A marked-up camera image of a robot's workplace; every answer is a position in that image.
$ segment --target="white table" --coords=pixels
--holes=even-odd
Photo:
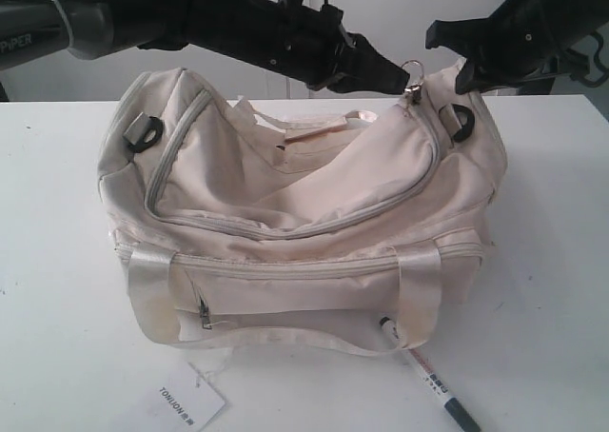
[[[276,101],[275,115],[390,100]],[[432,364],[485,431],[609,430],[609,125],[579,96],[488,98],[510,156],[497,245]],[[410,368],[302,347],[182,353],[132,316],[96,190],[114,103],[0,105],[0,430],[108,431],[181,359],[228,407],[208,431],[458,431]]]

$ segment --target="d-ring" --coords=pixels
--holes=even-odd
[[[417,67],[419,67],[419,69],[421,70],[421,76],[419,77],[418,80],[415,81],[415,83],[413,83],[411,86],[415,87],[418,85],[422,85],[422,82],[425,78],[425,66],[422,64],[421,61],[418,61],[416,59],[410,59],[408,61],[406,61],[405,63],[402,64],[402,69],[406,70],[406,68],[410,65],[415,65]]]

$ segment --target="marker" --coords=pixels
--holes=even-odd
[[[398,344],[398,331],[396,324],[389,318],[381,319],[381,329],[387,337],[394,344]],[[417,373],[434,392],[436,399],[438,399],[446,411],[453,417],[457,424],[463,429],[464,432],[481,432],[480,426],[476,424],[474,419],[469,416],[469,413],[465,411],[463,405],[451,394],[451,392],[444,386],[438,376],[434,373],[431,366],[421,357],[421,355],[414,349],[407,349],[402,353],[409,365],[417,370]]]

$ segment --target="fabric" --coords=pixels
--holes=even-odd
[[[189,312],[212,324],[198,347],[376,354],[352,323],[383,313],[401,347],[424,343],[442,298],[464,300],[480,268],[483,214],[507,167],[480,95],[454,92],[458,71],[378,116],[291,122],[231,107],[188,70],[140,77],[102,146],[99,189],[146,335],[193,345],[180,340]],[[459,142],[456,106],[475,118]],[[142,113],[164,134],[134,154],[124,134]]]

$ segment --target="tag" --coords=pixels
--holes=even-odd
[[[112,432],[199,432],[225,405],[188,364],[182,363],[167,380],[151,388],[138,403],[120,415]]]

